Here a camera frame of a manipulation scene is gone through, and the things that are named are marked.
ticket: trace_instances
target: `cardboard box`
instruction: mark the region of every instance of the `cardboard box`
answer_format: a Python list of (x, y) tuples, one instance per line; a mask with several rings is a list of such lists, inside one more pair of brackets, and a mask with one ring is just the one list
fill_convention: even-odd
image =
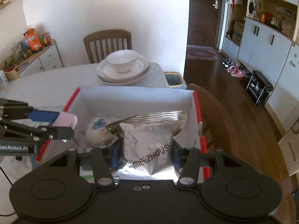
[(287, 37), (289, 37), (290, 39), (292, 39), (294, 36), (294, 29), (290, 24), (283, 23), (281, 32)]
[(289, 176), (299, 171), (299, 118), (278, 143)]
[[(206, 146), (201, 145), (204, 141), (199, 140), (202, 119), (195, 91), (150, 87), (80, 87), (74, 92), (63, 111), (78, 118), (74, 129), (74, 139), (77, 141), (81, 132), (98, 113), (124, 119), (136, 114), (171, 110), (187, 112), (186, 125), (174, 139), (182, 147), (194, 146), (206, 153)], [(58, 140), (49, 141), (41, 149), (37, 160), (46, 162), (69, 148), (77, 148), (81, 152), (91, 147), (88, 143), (78, 146), (74, 140), (68, 140), (66, 143)]]
[(244, 30), (244, 24), (239, 21), (235, 21), (232, 41), (240, 45), (242, 40), (243, 30)]

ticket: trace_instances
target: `orange snack package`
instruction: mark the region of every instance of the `orange snack package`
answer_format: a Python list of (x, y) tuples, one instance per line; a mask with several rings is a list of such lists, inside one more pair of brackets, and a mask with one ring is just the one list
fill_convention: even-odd
[(28, 31), (24, 33), (24, 37), (33, 53), (42, 51), (41, 43), (34, 29), (28, 29)]

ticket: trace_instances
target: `door lock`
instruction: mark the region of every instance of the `door lock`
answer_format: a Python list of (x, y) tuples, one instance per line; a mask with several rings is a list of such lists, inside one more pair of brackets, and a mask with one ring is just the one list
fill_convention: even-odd
[(219, 0), (215, 0), (215, 4), (213, 4), (215, 9), (219, 9)]

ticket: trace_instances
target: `rug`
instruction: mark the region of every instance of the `rug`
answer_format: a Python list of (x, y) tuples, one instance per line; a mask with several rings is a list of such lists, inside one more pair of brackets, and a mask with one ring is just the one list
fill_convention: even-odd
[(186, 59), (222, 61), (224, 58), (212, 47), (187, 46)]

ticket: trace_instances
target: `wooden floor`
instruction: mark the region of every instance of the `wooden floor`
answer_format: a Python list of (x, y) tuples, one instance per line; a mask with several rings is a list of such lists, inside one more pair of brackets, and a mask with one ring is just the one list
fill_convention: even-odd
[(279, 130), (265, 108), (256, 107), (245, 92), (248, 79), (231, 76), (221, 62), (186, 60), (184, 79), (211, 92), (228, 111), (241, 160), (275, 179), (283, 190), (276, 218), (283, 224), (296, 223), (296, 206), (291, 192), (298, 185), (289, 177), (278, 142)]

